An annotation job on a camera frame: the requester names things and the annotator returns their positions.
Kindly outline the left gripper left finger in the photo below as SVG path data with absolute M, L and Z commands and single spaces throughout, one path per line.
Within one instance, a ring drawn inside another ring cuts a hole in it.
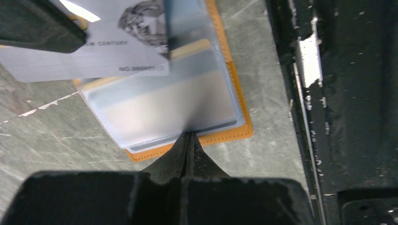
M 39 171 L 19 187 L 3 225 L 177 225 L 189 135 L 141 171 Z

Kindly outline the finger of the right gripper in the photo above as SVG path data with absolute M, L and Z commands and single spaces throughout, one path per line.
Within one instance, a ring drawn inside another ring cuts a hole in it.
M 73 53 L 87 34 L 48 0 L 2 0 L 0 44 L 57 53 Z

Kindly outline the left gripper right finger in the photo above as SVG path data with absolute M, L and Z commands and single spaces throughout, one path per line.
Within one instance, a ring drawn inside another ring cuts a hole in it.
M 184 133 L 174 144 L 183 159 L 175 224 L 314 225 L 301 184 L 281 178 L 229 177 L 203 151 L 198 137 Z

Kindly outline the gold striped card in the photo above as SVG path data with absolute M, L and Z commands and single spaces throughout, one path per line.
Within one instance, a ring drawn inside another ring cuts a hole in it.
M 206 39 L 175 49 L 166 76 L 100 78 L 81 94 L 122 149 L 145 151 L 183 132 L 207 135 L 244 124 L 220 48 Z

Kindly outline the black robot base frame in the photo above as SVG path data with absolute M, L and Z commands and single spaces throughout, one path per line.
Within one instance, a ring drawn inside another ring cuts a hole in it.
M 397 1 L 265 4 L 316 223 L 397 224 Z

